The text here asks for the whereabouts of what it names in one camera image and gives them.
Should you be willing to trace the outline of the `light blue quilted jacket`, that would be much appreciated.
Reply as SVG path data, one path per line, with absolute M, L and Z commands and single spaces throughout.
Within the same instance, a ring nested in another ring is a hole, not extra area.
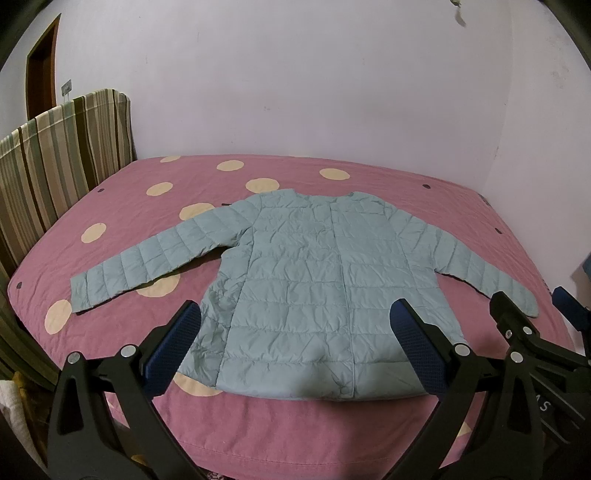
M 166 276 L 214 249 L 221 265 L 179 372 L 269 399 L 384 400 L 424 391 L 390 326 L 405 299 L 452 343 L 464 339 L 438 279 L 504 292 L 529 317 L 533 293 L 451 233 L 376 196 L 277 190 L 163 230 L 70 281 L 75 312 Z

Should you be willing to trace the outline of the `pink polka dot bedspread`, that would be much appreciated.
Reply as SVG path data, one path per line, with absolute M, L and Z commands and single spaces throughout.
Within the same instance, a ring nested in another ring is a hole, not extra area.
M 571 347 L 541 274 L 477 192 L 324 159 L 131 163 L 71 207 L 8 285 L 62 364 L 140 342 L 186 300 L 202 326 L 155 401 L 191 459 L 236 479 L 378 479 L 435 399 L 390 326 L 407 300 L 454 342 L 502 357 L 507 295 Z

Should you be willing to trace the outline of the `striped fabric headboard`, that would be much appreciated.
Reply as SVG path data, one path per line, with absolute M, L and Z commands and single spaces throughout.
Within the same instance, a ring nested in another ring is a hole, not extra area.
M 135 160 L 131 102 L 102 89 L 58 105 L 1 140 L 1 272 L 11 277 L 82 197 Z

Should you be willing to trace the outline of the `brown wooden door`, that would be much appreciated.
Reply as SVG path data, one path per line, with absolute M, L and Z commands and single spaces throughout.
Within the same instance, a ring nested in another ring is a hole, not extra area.
M 55 56 L 60 16 L 37 40 L 26 59 L 25 100 L 30 120 L 56 106 Z

